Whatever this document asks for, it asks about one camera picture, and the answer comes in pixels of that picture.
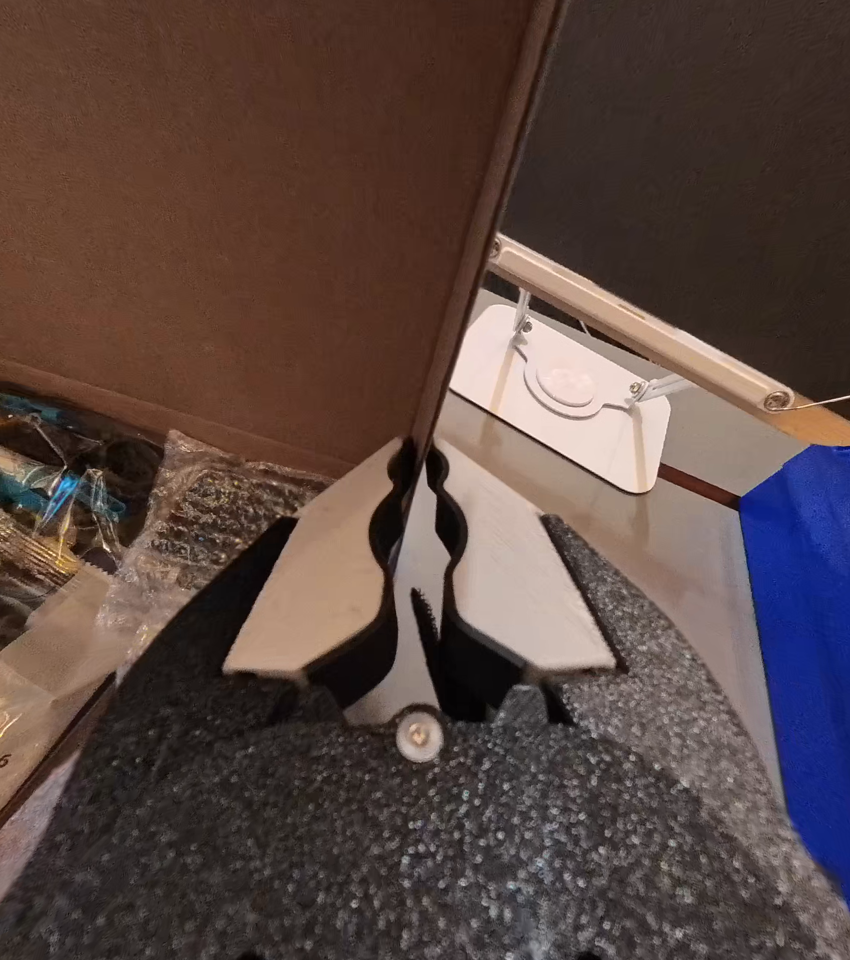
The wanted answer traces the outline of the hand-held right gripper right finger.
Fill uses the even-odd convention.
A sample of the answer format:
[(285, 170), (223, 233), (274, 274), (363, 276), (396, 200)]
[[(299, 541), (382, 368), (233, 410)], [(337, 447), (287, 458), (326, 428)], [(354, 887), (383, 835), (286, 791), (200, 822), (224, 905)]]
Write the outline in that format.
[(444, 714), (482, 722), (517, 687), (541, 690), (568, 722), (557, 686), (618, 671), (618, 651), (555, 544), (545, 516), (444, 440), (426, 460), (434, 531), (448, 553), (441, 618), (425, 657)]

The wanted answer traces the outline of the blue plastic bin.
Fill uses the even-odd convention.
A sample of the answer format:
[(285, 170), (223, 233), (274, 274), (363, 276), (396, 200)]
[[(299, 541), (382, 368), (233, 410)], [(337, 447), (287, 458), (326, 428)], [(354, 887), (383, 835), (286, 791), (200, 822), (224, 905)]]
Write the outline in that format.
[(810, 446), (740, 520), (786, 802), (850, 908), (850, 446)]

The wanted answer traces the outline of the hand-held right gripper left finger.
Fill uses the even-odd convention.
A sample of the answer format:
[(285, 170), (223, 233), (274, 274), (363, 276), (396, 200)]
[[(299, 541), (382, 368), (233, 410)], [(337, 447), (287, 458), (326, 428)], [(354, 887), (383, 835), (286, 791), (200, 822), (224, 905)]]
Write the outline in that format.
[(322, 688), (344, 711), (377, 687), (397, 654), (405, 506), (406, 440), (394, 438), (301, 508), (223, 674)]

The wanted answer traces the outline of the clear bag of blue parts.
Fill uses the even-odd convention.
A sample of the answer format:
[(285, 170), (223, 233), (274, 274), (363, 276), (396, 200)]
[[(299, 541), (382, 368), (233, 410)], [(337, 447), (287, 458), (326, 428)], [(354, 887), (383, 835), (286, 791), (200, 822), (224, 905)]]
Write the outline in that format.
[(0, 591), (30, 602), (85, 567), (116, 573), (163, 457), (121, 422), (0, 384)]

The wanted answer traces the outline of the clear labelled parts bag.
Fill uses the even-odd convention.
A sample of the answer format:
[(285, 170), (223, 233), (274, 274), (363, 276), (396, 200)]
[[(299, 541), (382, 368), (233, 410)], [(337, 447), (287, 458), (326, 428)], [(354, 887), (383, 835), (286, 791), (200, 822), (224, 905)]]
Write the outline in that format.
[(111, 582), (84, 568), (0, 651), (0, 809), (122, 660), (97, 626)]

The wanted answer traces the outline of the clear bubble wrap bag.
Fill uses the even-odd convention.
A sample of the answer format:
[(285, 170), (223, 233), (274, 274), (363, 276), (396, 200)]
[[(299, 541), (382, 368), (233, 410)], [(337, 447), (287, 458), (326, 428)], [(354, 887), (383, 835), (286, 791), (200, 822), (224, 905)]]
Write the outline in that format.
[(120, 665), (135, 659), (265, 530), (331, 484), (169, 431), (143, 528), (112, 578), (96, 637), (117, 649)]

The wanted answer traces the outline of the blue robot kit box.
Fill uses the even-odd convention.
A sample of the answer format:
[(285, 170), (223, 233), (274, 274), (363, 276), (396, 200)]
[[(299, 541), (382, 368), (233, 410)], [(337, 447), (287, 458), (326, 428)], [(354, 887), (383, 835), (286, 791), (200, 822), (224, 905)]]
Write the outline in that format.
[(0, 386), (412, 477), (562, 6), (0, 2)]

